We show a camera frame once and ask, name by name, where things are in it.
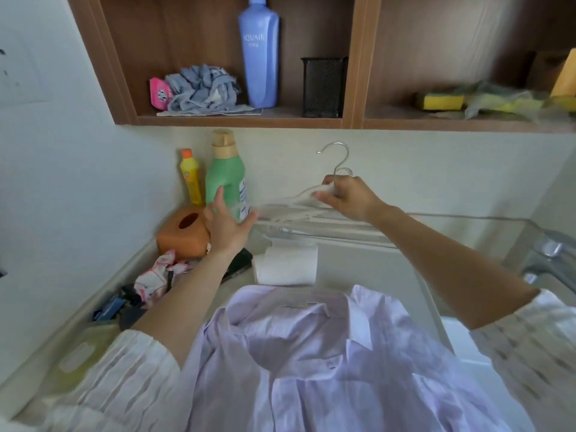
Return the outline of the yellow-green plastic bottle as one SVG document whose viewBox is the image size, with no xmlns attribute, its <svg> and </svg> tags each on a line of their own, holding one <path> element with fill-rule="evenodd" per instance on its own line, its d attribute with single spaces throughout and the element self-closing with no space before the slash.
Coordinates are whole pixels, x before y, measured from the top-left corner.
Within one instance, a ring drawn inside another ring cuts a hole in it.
<svg viewBox="0 0 576 432">
<path fill-rule="evenodd" d="M 106 353 L 120 328 L 116 320 L 93 322 L 68 342 L 63 354 L 48 372 L 40 387 L 42 396 L 58 396 L 72 391 Z"/>
</svg>

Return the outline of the clear plastic container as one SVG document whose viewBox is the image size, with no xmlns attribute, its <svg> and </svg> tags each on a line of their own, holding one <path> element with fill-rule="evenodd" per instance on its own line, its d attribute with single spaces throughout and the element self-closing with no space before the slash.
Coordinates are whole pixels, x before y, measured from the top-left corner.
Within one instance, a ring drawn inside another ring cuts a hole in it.
<svg viewBox="0 0 576 432">
<path fill-rule="evenodd" d="M 518 239 L 527 237 L 537 228 L 524 219 L 503 217 L 445 217 L 416 215 L 421 223 L 477 250 L 498 263 L 511 263 L 526 244 L 515 249 Z M 317 277 L 314 286 L 347 292 L 353 285 L 378 291 L 398 299 L 414 322 L 431 337 L 454 351 L 453 342 L 460 348 L 471 344 L 461 323 L 438 294 L 426 283 L 397 247 L 374 247 L 344 244 L 311 238 L 279 238 L 269 236 L 256 225 L 250 234 L 248 250 L 263 254 L 272 244 L 310 245 L 319 248 Z"/>
</svg>

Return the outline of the tall blue plastic bottle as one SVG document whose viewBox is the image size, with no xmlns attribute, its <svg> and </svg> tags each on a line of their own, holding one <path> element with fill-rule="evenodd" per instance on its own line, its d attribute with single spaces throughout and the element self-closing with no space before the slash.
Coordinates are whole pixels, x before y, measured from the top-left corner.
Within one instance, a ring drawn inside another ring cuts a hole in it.
<svg viewBox="0 0 576 432">
<path fill-rule="evenodd" d="M 279 82 L 279 15 L 267 7 L 267 0 L 248 0 L 238 21 L 249 105 L 273 108 Z"/>
</svg>

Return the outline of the person's right forearm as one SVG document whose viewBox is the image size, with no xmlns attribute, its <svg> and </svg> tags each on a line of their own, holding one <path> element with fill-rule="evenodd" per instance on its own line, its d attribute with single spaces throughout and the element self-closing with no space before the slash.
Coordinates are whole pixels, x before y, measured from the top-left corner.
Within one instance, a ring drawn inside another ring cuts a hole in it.
<svg viewBox="0 0 576 432">
<path fill-rule="evenodd" d="M 366 220 L 378 228 L 468 329 L 513 314 L 540 293 L 479 252 L 376 202 Z"/>
</svg>

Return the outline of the clear hanger with metal hook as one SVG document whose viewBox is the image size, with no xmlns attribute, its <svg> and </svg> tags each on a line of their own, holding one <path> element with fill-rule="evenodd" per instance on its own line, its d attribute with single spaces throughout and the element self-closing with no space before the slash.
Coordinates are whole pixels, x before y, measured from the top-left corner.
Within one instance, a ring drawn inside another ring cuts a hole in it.
<svg viewBox="0 0 576 432">
<path fill-rule="evenodd" d="M 332 142 L 325 145 L 322 149 L 316 151 L 316 154 L 322 154 L 331 146 L 341 146 L 345 149 L 344 158 L 336 164 L 334 167 L 334 175 L 339 175 L 340 172 L 344 172 L 347 176 L 352 177 L 353 171 L 345 167 L 344 164 L 349 159 L 349 146 L 342 142 Z M 325 209 L 326 204 L 321 203 L 316 197 L 316 193 L 327 193 L 328 195 L 337 196 L 339 195 L 338 190 L 334 183 L 329 183 L 327 185 L 318 185 L 315 187 L 310 187 L 303 190 L 301 193 L 291 197 L 284 197 L 280 199 L 272 199 L 257 202 L 244 202 L 244 206 L 249 210 L 265 210 L 265 211 L 278 211 L 282 209 Z"/>
</svg>

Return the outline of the brown wooden wall shelf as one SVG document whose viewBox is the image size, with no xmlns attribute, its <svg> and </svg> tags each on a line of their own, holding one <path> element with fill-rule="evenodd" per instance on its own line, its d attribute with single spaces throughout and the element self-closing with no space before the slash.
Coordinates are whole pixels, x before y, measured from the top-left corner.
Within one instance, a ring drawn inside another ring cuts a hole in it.
<svg viewBox="0 0 576 432">
<path fill-rule="evenodd" d="M 531 53 L 576 48 L 576 0 L 267 0 L 280 16 L 278 106 L 261 115 L 157 116 L 148 80 L 216 65 L 245 88 L 248 0 L 67 0 L 113 121 L 151 127 L 576 133 L 576 121 L 468 121 L 409 106 L 417 92 L 523 86 Z M 302 57 L 348 57 L 343 115 L 302 116 Z"/>
</svg>

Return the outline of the white toilet paper roll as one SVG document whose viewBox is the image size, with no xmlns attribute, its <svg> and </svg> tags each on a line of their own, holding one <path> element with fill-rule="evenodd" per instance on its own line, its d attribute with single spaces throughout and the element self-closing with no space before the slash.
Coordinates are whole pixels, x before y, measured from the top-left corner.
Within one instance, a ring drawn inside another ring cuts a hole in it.
<svg viewBox="0 0 576 432">
<path fill-rule="evenodd" d="M 255 282 L 275 287 L 313 285 L 318 258 L 317 246 L 270 246 L 263 254 L 253 256 Z"/>
</svg>

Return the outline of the white right sleeve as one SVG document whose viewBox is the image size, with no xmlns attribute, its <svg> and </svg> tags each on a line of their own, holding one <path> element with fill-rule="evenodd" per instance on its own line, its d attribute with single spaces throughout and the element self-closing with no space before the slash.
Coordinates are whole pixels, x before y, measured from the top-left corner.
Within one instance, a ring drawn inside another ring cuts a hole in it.
<svg viewBox="0 0 576 432">
<path fill-rule="evenodd" d="M 576 432 L 576 307 L 542 289 L 471 336 L 537 432 Z"/>
</svg>

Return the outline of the pink patterned packet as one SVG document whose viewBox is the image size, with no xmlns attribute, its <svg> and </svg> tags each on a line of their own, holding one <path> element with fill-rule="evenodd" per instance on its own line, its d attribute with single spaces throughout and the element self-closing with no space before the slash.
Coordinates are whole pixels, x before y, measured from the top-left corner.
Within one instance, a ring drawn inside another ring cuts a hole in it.
<svg viewBox="0 0 576 432">
<path fill-rule="evenodd" d="M 151 78 L 148 80 L 148 89 L 151 106 L 159 111 L 168 110 L 173 97 L 169 84 L 164 79 Z"/>
</svg>

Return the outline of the yellow sponge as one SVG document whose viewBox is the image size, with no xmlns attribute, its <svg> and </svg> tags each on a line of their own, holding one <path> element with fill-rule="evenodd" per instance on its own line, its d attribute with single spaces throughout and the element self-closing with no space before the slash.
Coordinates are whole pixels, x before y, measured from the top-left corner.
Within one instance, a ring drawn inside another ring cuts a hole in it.
<svg viewBox="0 0 576 432">
<path fill-rule="evenodd" d="M 464 102 L 464 94 L 428 92 L 417 93 L 413 105 L 416 109 L 426 112 L 450 112 L 461 111 Z"/>
</svg>

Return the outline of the orange-yellow box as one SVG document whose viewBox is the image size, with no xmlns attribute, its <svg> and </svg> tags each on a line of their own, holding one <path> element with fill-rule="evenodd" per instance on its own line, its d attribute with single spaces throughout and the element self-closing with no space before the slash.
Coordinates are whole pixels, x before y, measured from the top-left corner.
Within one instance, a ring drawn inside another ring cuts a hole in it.
<svg viewBox="0 0 576 432">
<path fill-rule="evenodd" d="M 576 48 L 560 58 L 551 97 L 576 97 Z"/>
</svg>

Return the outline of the orange tissue holder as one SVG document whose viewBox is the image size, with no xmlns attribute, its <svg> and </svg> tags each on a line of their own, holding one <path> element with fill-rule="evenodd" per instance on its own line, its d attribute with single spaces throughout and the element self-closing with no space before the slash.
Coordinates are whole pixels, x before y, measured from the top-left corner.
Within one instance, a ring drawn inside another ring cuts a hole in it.
<svg viewBox="0 0 576 432">
<path fill-rule="evenodd" d="M 160 227 L 156 243 L 160 255 L 174 251 L 178 261 L 203 258 L 210 243 L 203 208 L 190 205 L 176 210 Z"/>
</svg>

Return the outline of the lilac shirt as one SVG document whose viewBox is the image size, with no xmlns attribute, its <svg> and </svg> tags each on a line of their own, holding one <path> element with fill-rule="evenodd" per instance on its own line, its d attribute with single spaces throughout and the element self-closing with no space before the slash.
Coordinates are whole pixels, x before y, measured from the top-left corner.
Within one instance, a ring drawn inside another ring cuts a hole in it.
<svg viewBox="0 0 576 432">
<path fill-rule="evenodd" d="M 183 370 L 186 432 L 511 432 L 397 299 L 354 286 L 245 286 Z"/>
</svg>

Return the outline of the flat black device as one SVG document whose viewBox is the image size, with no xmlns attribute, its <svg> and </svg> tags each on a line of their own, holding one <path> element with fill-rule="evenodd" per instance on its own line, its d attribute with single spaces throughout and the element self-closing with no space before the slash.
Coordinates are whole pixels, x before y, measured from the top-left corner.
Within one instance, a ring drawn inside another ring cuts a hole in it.
<svg viewBox="0 0 576 432">
<path fill-rule="evenodd" d="M 253 255 L 243 248 L 230 263 L 225 275 L 222 278 L 221 284 L 233 279 L 234 277 L 244 273 L 252 267 Z"/>
</svg>

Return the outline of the person's right hand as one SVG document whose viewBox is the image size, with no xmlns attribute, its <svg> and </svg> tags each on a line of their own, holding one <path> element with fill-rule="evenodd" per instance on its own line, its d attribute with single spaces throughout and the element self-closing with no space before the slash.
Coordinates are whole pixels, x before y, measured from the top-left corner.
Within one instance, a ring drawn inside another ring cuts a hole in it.
<svg viewBox="0 0 576 432">
<path fill-rule="evenodd" d="M 392 206 L 383 202 L 360 177 L 328 175 L 324 185 L 334 183 L 344 196 L 344 216 L 358 222 L 375 225 Z"/>
</svg>

